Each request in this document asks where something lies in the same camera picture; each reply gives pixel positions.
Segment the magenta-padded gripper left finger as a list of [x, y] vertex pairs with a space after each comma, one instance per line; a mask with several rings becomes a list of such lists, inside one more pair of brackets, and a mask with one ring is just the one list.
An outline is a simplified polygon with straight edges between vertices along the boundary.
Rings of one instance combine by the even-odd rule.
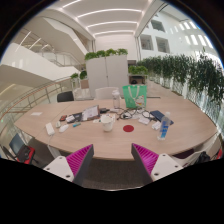
[[44, 170], [81, 186], [93, 155], [94, 147], [90, 144], [67, 157], [58, 156]]

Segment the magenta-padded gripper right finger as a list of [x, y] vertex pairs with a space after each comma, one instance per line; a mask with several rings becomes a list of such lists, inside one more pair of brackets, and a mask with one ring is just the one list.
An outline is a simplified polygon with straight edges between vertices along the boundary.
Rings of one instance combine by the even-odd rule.
[[168, 154], [157, 154], [133, 143], [131, 153], [139, 168], [144, 183], [151, 183], [182, 169]]

